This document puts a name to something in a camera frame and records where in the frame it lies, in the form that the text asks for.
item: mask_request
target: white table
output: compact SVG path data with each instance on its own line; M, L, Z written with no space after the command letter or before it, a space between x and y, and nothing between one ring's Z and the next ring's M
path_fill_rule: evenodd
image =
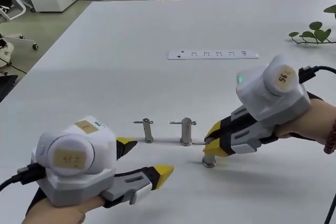
M257 153L202 166L202 146L182 147L180 127L190 117L195 141L240 103L238 70L268 63L278 53L296 66L336 67L334 46L297 46L291 31L316 20L336 29L323 9L336 0L178 0L92 3L0 104L0 180L26 165L43 131L61 130L94 115L117 136L142 137L134 120L154 121L155 142L139 143L118 161L119 171L169 164L161 190L136 206L88 214L86 224L322 223L335 193L336 155L314 142L287 139ZM92 16L100 19L90 22ZM87 36L91 43L85 44ZM171 49L252 49L258 60L168 61ZM336 104L336 77L307 83ZM170 138L174 143L162 141ZM20 223L37 186L0 193L3 223Z

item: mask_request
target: power strip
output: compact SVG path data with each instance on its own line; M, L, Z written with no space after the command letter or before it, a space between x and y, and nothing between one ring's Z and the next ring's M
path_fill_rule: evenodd
M200 60L200 59L258 59L251 50L171 50L168 60Z

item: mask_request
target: floor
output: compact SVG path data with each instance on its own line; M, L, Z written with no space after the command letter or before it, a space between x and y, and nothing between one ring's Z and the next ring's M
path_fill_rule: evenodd
M89 4L89 1L77 1L62 14L31 13L27 11L20 18L9 23L2 23L2 34L22 33L26 38L35 40L39 46L38 51L16 47L12 54L13 65L24 71L29 71ZM17 74L19 79L24 76L23 73L10 67L0 68L0 71L7 71L8 74Z

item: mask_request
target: cable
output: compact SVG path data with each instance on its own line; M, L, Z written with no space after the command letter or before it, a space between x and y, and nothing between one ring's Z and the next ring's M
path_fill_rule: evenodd
M329 72L332 72L332 73L336 74L336 69L331 68L331 67L318 66L317 68L318 68L319 70L326 70L326 71L329 71Z
M330 223L331 217L332 217L332 215L335 211L335 207L336 207L336 194L334 196L334 200L331 203L331 206L329 208L328 215L327 215L327 217L324 221L324 224L329 224Z
M305 67L299 69L299 83L305 83L306 81L309 81L310 79L314 78L316 76L316 72L320 70L326 70L329 72L332 72L336 74L336 69L326 66L315 66L315 67Z
M22 185L29 184L31 182L35 182L37 180L43 179L46 177L46 169L39 165L38 163L33 163L27 165L23 168L17 170L17 174L4 181L0 185L0 191L5 189L7 186L21 182Z
M11 184L14 184L18 181L16 181L15 178L9 178L8 180L6 180L5 182L3 182L1 185L0 185L0 191L2 191L3 189L5 189L7 186L11 185Z
M326 66L315 66L315 67L305 67L305 68L300 68L299 69L299 83L302 84L312 78L314 78L316 76L316 72L320 71L320 70L326 70L329 72L332 72L334 74L336 74L336 69L331 68L331 67L326 67ZM336 194L334 196L334 199L331 203L331 206L329 208L328 211L328 215L324 221L324 224L329 224L331 217L335 211L336 208Z
M2 58L0 58L0 60L2 60L3 62L5 62L8 66L10 66L10 67L16 69L17 71L20 71L20 72L22 72L22 73L24 73L24 74L27 74L27 72L25 72L25 71L23 71L23 70L21 70L21 69L15 67L15 66L13 66L11 63L9 63L9 62L3 60Z

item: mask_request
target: label sticker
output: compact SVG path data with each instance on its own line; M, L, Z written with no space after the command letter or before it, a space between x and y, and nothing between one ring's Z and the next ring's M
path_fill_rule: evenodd
M292 69L290 66L283 66L283 68L280 71L280 74L278 75L275 81L275 85L278 88L285 91L294 77L295 77L295 70Z
M99 127L105 127L101 122L95 121L95 124L98 125Z
M96 127L86 120L75 123L75 126L81 128L86 134L91 134L98 131Z
M54 166L82 170L85 168L86 154L81 151L57 149L54 152Z

